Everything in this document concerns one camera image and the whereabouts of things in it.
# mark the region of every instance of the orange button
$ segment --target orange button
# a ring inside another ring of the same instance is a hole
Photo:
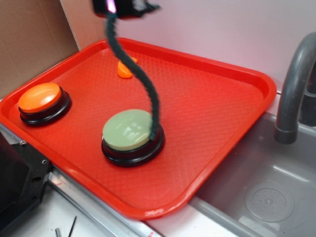
[[[18,105],[23,112],[41,112],[55,104],[61,96],[59,85],[48,82],[27,90],[19,99]]]

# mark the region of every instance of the green button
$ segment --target green button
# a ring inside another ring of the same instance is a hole
[[[143,110],[126,110],[114,115],[103,127],[103,139],[117,151],[145,145],[151,133],[152,116]]]

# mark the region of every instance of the round button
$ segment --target round button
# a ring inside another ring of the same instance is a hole
[[[27,90],[19,99],[19,108],[25,113],[41,112],[54,105],[61,97],[59,85],[48,82]]]
[[[117,151],[145,145],[151,133],[152,115],[143,110],[127,110],[111,117],[103,127],[103,139]]]

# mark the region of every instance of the sink drain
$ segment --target sink drain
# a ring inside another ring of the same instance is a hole
[[[292,214],[295,205],[292,194],[273,182],[251,187],[245,204],[254,217],[266,222],[285,220]]]

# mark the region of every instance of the pink light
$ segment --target pink light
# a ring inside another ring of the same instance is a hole
[[[114,0],[108,0],[107,3],[108,3],[108,10],[112,13],[116,13],[117,8],[115,7]]]

